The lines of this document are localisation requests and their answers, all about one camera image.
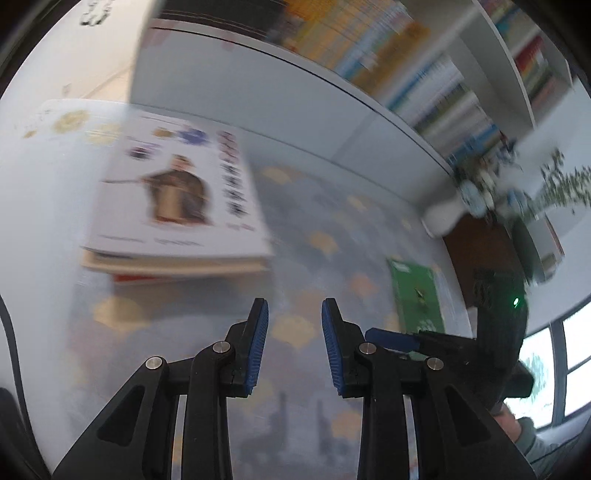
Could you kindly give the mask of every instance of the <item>white vase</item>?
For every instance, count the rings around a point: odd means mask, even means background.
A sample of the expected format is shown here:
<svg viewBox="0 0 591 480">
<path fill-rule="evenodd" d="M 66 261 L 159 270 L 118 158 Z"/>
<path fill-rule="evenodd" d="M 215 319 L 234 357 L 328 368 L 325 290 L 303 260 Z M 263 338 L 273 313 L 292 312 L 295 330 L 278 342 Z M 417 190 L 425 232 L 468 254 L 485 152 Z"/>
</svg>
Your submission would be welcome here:
<svg viewBox="0 0 591 480">
<path fill-rule="evenodd" d="M 467 212 L 468 208 L 462 199 L 462 194 L 457 190 L 451 199 L 431 205 L 423 214 L 421 221 L 427 234 L 436 238 L 451 232 Z"/>
</svg>

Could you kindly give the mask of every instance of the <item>green card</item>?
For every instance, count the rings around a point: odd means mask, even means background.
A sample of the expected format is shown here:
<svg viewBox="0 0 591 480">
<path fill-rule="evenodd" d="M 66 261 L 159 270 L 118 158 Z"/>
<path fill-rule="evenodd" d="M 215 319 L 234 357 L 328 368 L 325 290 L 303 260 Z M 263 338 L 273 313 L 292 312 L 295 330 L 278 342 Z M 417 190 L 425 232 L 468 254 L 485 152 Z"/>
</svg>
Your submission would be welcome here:
<svg viewBox="0 0 591 480">
<path fill-rule="evenodd" d="M 388 258 L 394 299 L 406 333 L 421 330 L 445 333 L 433 270 L 422 265 Z"/>
</svg>

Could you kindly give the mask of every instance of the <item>patterned tablecloth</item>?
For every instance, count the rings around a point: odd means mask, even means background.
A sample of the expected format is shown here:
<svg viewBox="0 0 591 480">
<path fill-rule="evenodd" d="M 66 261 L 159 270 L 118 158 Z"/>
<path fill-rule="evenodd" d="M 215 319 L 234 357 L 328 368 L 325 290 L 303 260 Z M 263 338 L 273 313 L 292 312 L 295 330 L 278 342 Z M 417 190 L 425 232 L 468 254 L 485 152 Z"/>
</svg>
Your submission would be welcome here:
<svg viewBox="0 0 591 480">
<path fill-rule="evenodd" d="M 78 267 L 77 256 L 94 185 L 127 108 L 49 102 L 20 127 L 0 164 L 7 232 L 0 239 L 0 291 L 50 468 L 148 357 L 194 356 L 262 296 L 270 321 L 258 386 L 248 399 L 228 401 L 234 477 L 354 478 L 362 402 L 341 399 L 332 386 L 321 302 L 335 297 L 343 317 L 364 331 L 397 330 L 386 263 L 394 256 L 434 270 L 447 331 L 469 335 L 443 242 L 426 235 L 410 207 L 382 206 L 280 158 L 249 158 L 274 238 L 267 273 L 114 286 L 110 276 Z M 12 385 L 6 363 L 3 386 Z M 178 475 L 179 441 L 173 460 Z"/>
</svg>

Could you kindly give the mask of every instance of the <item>screw head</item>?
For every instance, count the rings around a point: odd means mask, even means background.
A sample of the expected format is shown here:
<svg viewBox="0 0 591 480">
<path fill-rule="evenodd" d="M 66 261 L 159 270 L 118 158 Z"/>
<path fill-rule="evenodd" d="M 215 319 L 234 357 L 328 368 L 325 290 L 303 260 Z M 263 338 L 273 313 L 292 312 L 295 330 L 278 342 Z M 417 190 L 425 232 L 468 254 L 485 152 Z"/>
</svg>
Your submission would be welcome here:
<svg viewBox="0 0 591 480">
<path fill-rule="evenodd" d="M 427 366 L 431 370 L 441 370 L 443 368 L 443 360 L 436 356 L 432 356 L 431 358 L 427 358 Z"/>
<path fill-rule="evenodd" d="M 156 370 L 160 365 L 162 365 L 162 359 L 159 356 L 151 356 L 146 360 L 146 368 L 150 370 Z"/>
<path fill-rule="evenodd" d="M 216 353 L 226 353 L 230 350 L 230 344 L 225 341 L 216 342 L 213 344 L 213 351 Z"/>
<path fill-rule="evenodd" d="M 373 343 L 365 342 L 359 345 L 359 351 L 365 355 L 372 355 L 377 350 Z"/>
</svg>

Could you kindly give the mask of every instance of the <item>gray sleeve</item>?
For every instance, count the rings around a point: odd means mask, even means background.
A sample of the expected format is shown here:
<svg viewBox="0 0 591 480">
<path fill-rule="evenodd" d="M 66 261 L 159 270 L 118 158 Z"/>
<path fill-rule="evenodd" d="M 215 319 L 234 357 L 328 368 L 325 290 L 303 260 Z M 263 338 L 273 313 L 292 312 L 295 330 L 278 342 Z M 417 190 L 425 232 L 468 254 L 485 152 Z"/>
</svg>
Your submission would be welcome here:
<svg viewBox="0 0 591 480">
<path fill-rule="evenodd" d="M 523 453 L 538 478 L 545 478 L 556 462 L 569 450 L 574 440 L 563 445 L 546 443 L 535 434 L 534 422 L 529 417 L 517 420 L 521 425 L 521 435 L 515 445 Z"/>
</svg>

